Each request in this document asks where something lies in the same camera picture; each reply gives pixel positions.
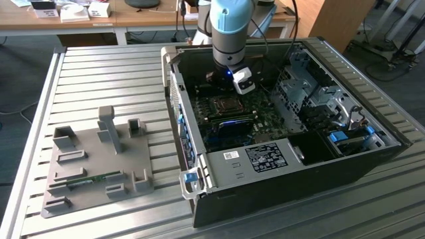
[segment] label sticker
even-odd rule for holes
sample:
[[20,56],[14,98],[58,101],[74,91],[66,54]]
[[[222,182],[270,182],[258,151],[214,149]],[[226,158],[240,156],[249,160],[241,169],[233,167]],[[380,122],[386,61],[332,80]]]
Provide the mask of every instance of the label sticker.
[[93,23],[93,26],[112,26],[112,23]]
[[224,153],[224,159],[225,160],[232,159],[232,158],[238,158],[237,151]]
[[245,151],[257,173],[288,166],[276,143],[246,148]]

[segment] wooden desk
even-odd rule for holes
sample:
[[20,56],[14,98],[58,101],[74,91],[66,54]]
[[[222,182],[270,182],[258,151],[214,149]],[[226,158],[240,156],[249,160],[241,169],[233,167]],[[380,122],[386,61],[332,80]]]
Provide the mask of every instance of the wooden desk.
[[[284,4],[277,0],[274,2],[278,7]],[[157,8],[150,10],[161,11],[152,12],[144,9],[137,12],[137,9],[128,6],[124,0],[116,0],[116,19],[118,31],[156,31],[176,29],[176,0],[161,0]],[[181,16],[178,15],[178,29],[182,29]],[[270,28],[266,33],[268,38],[288,38],[294,25],[294,16],[281,12],[273,17]],[[185,20],[186,29],[197,28],[197,20]],[[118,44],[124,43],[125,39],[117,39]]]
[[[293,9],[292,0],[280,0]],[[322,36],[342,52],[354,37],[374,0],[298,0],[297,37]]]
[[[0,0],[0,36],[25,35],[58,35],[113,32],[118,45],[126,44],[125,33],[132,31],[161,31],[176,29],[176,0],[161,0],[152,12],[128,6],[124,0],[109,0],[112,14],[109,18],[92,17],[89,21],[60,23],[60,18],[36,18],[28,7],[17,7],[9,0]],[[186,29],[197,28],[196,20],[186,20]],[[294,24],[294,17],[285,13],[274,15],[268,33],[274,32],[273,37],[286,38]]]
[[[109,3],[114,6],[114,0],[109,0]],[[113,13],[109,18],[93,17],[89,21],[61,23],[58,17],[37,18],[34,13],[26,9],[26,6],[17,7],[10,0],[0,0],[0,30],[86,28],[98,24],[116,25]]]

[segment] barcode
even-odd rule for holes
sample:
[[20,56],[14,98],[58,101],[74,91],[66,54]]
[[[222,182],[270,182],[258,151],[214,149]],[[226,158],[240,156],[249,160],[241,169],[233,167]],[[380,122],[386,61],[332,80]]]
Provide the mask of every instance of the barcode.
[[238,158],[237,151],[224,153],[224,159],[232,159],[232,158]]

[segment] motherboard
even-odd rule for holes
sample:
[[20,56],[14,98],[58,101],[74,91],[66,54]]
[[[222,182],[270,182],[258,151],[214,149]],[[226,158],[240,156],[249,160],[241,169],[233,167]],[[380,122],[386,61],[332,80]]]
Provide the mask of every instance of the motherboard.
[[198,96],[190,100],[208,152],[268,142],[288,135],[266,89],[246,95]]

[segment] metal table surface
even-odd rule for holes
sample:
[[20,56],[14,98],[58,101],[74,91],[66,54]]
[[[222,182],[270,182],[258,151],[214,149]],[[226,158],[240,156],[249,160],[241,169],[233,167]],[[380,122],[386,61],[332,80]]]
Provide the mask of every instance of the metal table surface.
[[[52,58],[0,238],[425,238],[425,130],[336,50],[317,39],[309,42],[414,140],[394,160],[350,185],[194,229],[161,85],[160,49],[170,44],[68,48]],[[116,123],[148,122],[154,192],[44,219],[53,128],[97,127],[102,105],[116,107]]]

